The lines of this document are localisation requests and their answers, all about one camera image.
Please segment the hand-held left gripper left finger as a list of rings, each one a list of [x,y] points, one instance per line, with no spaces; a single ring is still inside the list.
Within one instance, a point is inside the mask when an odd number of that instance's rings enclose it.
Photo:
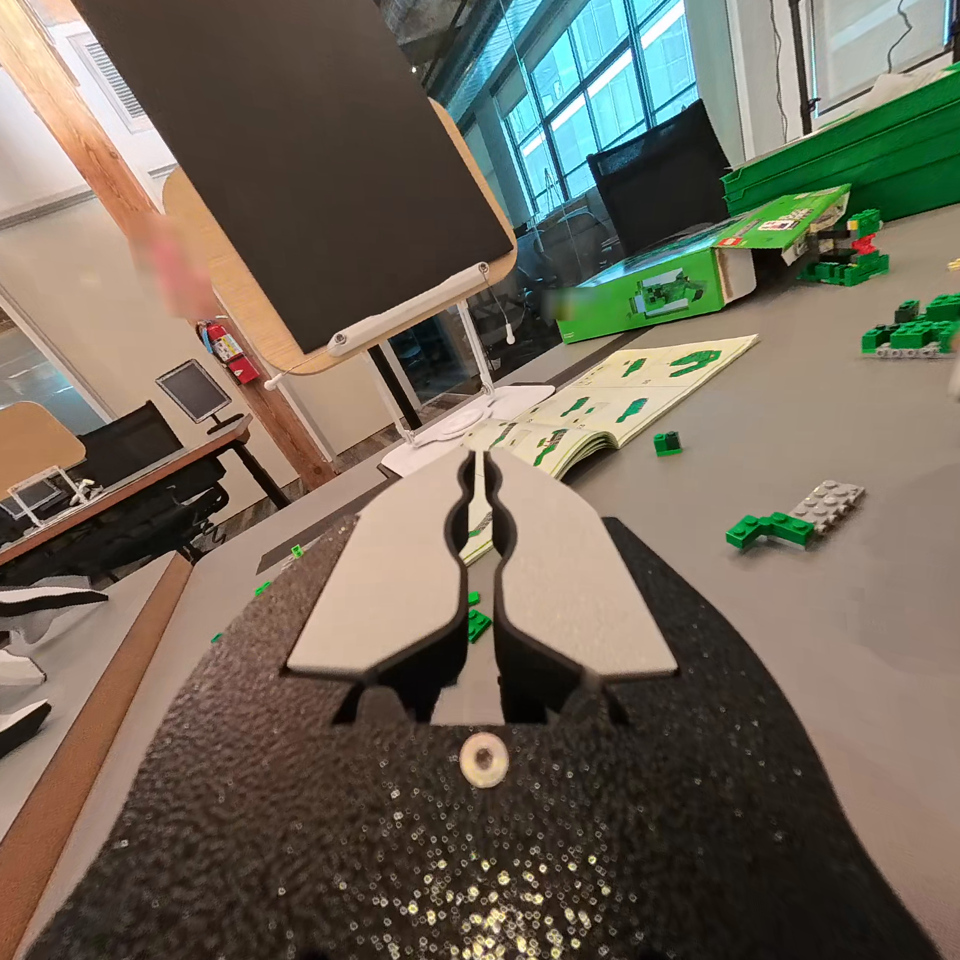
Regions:
[[[453,683],[469,652],[475,454],[456,448],[360,511],[289,654],[289,671],[353,683]]]

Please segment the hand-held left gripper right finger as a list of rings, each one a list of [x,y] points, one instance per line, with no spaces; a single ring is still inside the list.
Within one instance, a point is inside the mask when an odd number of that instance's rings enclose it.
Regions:
[[[501,673],[530,654],[578,685],[673,675],[677,660],[594,507],[515,454],[484,457]]]

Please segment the green angled brick assembly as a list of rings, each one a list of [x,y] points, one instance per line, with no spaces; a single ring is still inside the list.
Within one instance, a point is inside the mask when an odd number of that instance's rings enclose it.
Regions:
[[[775,511],[763,516],[747,514],[726,530],[726,543],[745,550],[762,539],[773,539],[806,549],[816,536],[813,523]]]

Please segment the grey studded plate brick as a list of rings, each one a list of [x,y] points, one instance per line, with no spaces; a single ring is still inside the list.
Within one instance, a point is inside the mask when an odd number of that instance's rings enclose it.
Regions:
[[[788,510],[788,516],[812,524],[814,532],[823,536],[854,510],[865,495],[865,486],[826,479]]]

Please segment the grey desk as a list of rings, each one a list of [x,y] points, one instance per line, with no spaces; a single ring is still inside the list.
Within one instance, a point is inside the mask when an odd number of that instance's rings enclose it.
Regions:
[[[954,359],[859,349],[902,302],[958,290],[958,204],[879,243],[891,271],[861,286],[754,293],[517,372],[758,336],[566,474],[673,675],[504,721],[492,629],[442,725],[294,675],[387,487],[365,462],[195,568],[23,957],[958,958]],[[672,430],[682,452],[657,457]],[[805,549],[726,542],[827,479],[866,494]]]

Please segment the open brick instruction booklet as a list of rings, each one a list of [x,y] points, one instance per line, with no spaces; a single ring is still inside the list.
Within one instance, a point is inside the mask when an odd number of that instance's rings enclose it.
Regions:
[[[507,450],[562,479],[595,453],[621,450],[758,340],[753,334],[619,350],[520,414],[477,423],[462,444],[477,453]]]

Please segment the small monitor on stand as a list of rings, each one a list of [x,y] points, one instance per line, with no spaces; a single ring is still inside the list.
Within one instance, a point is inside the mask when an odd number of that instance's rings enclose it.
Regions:
[[[194,424],[210,421],[212,425],[206,430],[208,436],[236,424],[245,416],[236,413],[226,419],[218,417],[233,399],[195,358],[164,372],[155,379],[155,384]]]

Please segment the red fire extinguisher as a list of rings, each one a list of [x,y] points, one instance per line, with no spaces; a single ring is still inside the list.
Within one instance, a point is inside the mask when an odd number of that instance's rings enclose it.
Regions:
[[[195,330],[204,348],[224,367],[240,385],[246,385],[260,378],[256,365],[234,335],[224,326],[221,318],[199,320]]]

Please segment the green cardboard toy box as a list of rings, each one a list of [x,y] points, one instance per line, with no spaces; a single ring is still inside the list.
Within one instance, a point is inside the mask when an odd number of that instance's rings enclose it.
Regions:
[[[544,307],[566,344],[714,314],[759,286],[794,279],[811,237],[846,213],[851,189],[782,195],[678,234],[575,287],[549,291]]]

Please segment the black and white object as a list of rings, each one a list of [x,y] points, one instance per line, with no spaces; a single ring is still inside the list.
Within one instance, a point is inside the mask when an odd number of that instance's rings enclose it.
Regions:
[[[18,637],[28,644],[36,643],[45,636],[61,611],[109,600],[108,594],[87,585],[41,584],[2,590],[2,689],[31,688],[47,680],[46,673],[29,655],[14,654],[9,650],[11,637]],[[3,713],[1,758],[6,758],[33,738],[51,711],[51,702],[42,699]]]

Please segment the green bricks on grey base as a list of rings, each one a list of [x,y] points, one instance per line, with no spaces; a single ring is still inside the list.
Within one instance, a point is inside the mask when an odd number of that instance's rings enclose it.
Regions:
[[[926,306],[903,301],[891,322],[874,326],[860,339],[860,354],[885,359],[946,359],[954,356],[959,330],[959,294],[940,294]]]

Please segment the green red brick figure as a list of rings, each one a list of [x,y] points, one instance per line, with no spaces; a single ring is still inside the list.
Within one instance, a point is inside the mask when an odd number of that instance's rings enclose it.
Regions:
[[[798,273],[801,282],[853,287],[890,272],[890,257],[875,244],[882,214],[868,208],[842,225],[812,234],[812,258]]]

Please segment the large paned window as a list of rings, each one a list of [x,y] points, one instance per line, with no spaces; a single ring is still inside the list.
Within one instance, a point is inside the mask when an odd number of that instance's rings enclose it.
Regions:
[[[594,187],[588,158],[698,98],[682,1],[499,2],[447,104],[510,222]]]

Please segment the green plastic storage tray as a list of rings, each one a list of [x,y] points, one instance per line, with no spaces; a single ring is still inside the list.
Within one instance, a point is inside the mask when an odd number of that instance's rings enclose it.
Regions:
[[[722,178],[737,215],[786,194],[849,185],[849,205],[885,221],[959,202],[958,64],[901,96],[758,156]]]

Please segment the black tripod pole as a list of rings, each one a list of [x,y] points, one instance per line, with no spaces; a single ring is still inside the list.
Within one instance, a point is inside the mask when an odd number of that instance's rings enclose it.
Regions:
[[[813,133],[820,103],[815,56],[813,1],[788,1],[787,10],[797,73],[801,134]]]

